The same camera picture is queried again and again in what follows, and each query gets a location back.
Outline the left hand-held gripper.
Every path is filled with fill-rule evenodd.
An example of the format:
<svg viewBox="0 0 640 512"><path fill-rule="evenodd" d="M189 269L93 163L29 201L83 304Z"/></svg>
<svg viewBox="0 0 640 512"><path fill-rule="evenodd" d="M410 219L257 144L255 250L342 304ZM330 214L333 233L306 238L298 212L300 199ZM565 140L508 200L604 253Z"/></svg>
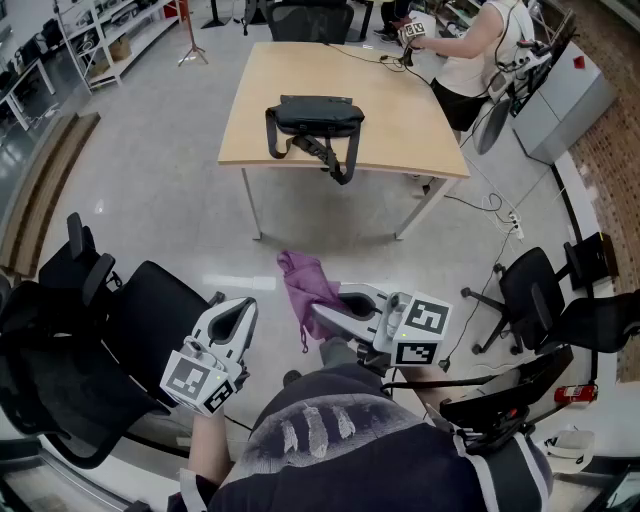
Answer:
<svg viewBox="0 0 640 512"><path fill-rule="evenodd" d="M194 338L187 337L179 351L171 352L161 389L193 412L214 416L249 377L243 353L251 345L257 318L253 298L224 301L204 311L193 329ZM230 337L230 348L217 345Z"/></svg>

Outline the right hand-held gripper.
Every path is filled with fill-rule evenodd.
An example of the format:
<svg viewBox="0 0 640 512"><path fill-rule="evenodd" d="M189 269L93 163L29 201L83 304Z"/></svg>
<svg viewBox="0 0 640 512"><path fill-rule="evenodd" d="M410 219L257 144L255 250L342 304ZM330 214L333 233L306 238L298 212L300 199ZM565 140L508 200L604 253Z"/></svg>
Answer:
<svg viewBox="0 0 640 512"><path fill-rule="evenodd" d="M426 367L436 363L452 306L422 292L389 296L364 283L342 283L338 296L349 307L381 307L358 315L324 305L312 306L313 318L335 336L357 340L358 357L367 368Z"/></svg>

